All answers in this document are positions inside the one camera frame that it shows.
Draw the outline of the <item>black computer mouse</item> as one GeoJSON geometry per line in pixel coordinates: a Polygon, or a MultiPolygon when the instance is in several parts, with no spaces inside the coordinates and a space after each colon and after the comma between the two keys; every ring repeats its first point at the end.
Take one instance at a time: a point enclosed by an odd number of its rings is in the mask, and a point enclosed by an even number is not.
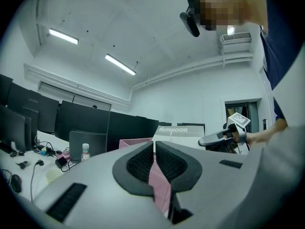
{"type": "Polygon", "coordinates": [[[20,193],[22,191],[22,180],[18,175],[13,174],[11,176],[10,185],[15,193],[20,193]]]}

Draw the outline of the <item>wall air conditioner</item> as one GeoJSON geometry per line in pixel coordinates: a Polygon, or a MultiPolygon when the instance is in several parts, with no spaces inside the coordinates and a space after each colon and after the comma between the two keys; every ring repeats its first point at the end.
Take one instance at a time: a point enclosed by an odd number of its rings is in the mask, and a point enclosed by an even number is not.
{"type": "Polygon", "coordinates": [[[249,32],[221,35],[219,38],[222,54],[250,51],[252,37],[249,32]]]}

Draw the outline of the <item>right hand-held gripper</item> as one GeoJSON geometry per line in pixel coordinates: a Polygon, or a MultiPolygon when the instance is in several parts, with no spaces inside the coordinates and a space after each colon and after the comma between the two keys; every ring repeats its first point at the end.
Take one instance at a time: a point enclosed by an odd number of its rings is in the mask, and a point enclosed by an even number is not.
{"type": "Polygon", "coordinates": [[[247,155],[250,148],[246,142],[246,127],[250,122],[245,116],[234,113],[228,117],[227,129],[200,138],[198,145],[209,151],[247,155]]]}

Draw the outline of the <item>white wall duct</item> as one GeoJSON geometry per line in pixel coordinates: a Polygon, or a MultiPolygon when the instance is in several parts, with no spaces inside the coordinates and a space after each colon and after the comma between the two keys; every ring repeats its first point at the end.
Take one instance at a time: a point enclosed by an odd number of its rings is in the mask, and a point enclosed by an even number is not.
{"type": "Polygon", "coordinates": [[[253,53],[250,52],[241,52],[241,53],[233,53],[233,54],[226,54],[226,55],[219,55],[216,57],[208,58],[202,61],[193,62],[184,66],[181,66],[176,69],[172,69],[156,75],[152,78],[145,80],[137,85],[135,85],[132,90],[138,90],[145,86],[151,85],[153,83],[157,83],[159,81],[163,81],[172,77],[176,77],[182,74],[190,73],[196,70],[202,70],[210,67],[215,66],[223,66],[225,67],[226,64],[231,63],[238,63],[238,62],[251,62],[253,60],[253,53]]]}

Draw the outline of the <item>pink mesh tray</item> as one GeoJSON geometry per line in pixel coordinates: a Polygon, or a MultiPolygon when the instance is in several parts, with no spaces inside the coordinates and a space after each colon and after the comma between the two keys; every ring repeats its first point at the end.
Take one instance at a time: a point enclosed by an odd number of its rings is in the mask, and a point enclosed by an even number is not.
{"type": "MultiPolygon", "coordinates": [[[[151,138],[137,138],[137,139],[121,139],[119,142],[119,149],[126,148],[135,144],[151,141],[151,138]]],[[[164,174],[160,170],[156,162],[156,156],[154,155],[154,163],[150,170],[149,185],[154,190],[154,202],[156,207],[163,213],[165,217],[168,216],[171,185],[165,178],[164,174]]]]}

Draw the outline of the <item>row of black monitors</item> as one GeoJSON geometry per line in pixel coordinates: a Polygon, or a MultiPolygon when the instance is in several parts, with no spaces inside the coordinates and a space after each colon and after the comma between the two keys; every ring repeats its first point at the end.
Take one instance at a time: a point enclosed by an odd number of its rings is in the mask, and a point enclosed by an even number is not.
{"type": "Polygon", "coordinates": [[[102,142],[107,152],[119,148],[123,139],[151,138],[160,126],[172,128],[170,123],[140,116],[120,114],[109,110],[58,101],[25,89],[5,75],[0,74],[0,104],[25,116],[30,125],[31,141],[38,131],[55,134],[57,138],[72,141],[71,132],[80,131],[105,134],[102,142]]]}

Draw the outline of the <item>black power adapter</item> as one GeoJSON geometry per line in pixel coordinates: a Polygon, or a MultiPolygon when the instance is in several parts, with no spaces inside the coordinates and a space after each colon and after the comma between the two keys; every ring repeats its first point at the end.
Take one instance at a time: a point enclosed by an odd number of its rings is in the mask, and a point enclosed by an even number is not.
{"type": "Polygon", "coordinates": [[[65,167],[67,165],[68,161],[66,160],[65,157],[60,157],[60,158],[57,158],[55,160],[55,164],[56,166],[59,168],[59,169],[62,169],[63,167],[65,167]]]}

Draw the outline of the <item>pale cup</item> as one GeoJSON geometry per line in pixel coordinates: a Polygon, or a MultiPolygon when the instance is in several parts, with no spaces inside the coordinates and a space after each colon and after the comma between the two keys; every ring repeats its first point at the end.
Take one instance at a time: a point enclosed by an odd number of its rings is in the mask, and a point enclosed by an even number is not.
{"type": "Polygon", "coordinates": [[[63,175],[63,172],[58,168],[50,168],[45,173],[45,178],[48,184],[51,184],[56,179],[63,175]]]}

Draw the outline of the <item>person's right forearm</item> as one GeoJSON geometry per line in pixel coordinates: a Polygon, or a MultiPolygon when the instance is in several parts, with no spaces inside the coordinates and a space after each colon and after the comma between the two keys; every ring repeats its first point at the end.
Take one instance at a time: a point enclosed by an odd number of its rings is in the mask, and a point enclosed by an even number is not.
{"type": "Polygon", "coordinates": [[[272,127],[258,133],[247,133],[246,142],[252,147],[258,143],[267,143],[271,137],[279,132],[284,131],[287,128],[286,125],[273,125],[272,127]]]}

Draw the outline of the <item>clear water bottle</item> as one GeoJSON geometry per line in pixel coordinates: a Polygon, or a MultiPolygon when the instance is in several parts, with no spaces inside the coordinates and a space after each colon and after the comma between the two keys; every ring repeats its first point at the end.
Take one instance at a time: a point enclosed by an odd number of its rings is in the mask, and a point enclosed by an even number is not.
{"type": "Polygon", "coordinates": [[[87,143],[82,144],[82,154],[81,154],[82,162],[90,158],[89,150],[90,150],[89,144],[87,144],[87,143]]]}

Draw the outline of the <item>person's navy shirt torso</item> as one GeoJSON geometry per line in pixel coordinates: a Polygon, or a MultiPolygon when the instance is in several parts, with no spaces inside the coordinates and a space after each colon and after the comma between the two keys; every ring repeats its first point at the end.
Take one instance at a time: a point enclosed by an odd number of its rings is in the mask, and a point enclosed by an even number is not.
{"type": "Polygon", "coordinates": [[[274,89],[294,63],[303,42],[289,23],[271,25],[268,32],[260,32],[260,38],[266,59],[265,73],[274,89]]]}

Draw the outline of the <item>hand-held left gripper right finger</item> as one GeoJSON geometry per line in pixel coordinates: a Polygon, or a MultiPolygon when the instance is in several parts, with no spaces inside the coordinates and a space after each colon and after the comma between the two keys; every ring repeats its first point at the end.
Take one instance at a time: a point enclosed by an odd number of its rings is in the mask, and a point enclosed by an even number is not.
{"type": "Polygon", "coordinates": [[[156,161],[171,184],[169,218],[157,229],[250,229],[244,201],[254,179],[254,152],[219,153],[155,143],[156,161]]]}

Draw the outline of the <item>white grey book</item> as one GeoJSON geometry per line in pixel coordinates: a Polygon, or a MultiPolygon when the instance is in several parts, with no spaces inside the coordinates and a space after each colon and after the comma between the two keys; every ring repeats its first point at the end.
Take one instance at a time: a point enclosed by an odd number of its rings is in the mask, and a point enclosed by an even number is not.
{"type": "Polygon", "coordinates": [[[204,137],[203,126],[158,126],[152,141],[168,141],[191,148],[205,150],[205,147],[199,146],[198,141],[204,137]]]}

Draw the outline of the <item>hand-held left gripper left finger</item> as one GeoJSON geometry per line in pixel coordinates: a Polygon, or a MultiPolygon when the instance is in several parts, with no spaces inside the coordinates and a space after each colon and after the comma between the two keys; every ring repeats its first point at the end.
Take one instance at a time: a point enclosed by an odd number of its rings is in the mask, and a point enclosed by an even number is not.
{"type": "Polygon", "coordinates": [[[80,162],[34,200],[54,228],[169,229],[154,203],[151,141],[80,162]]]}

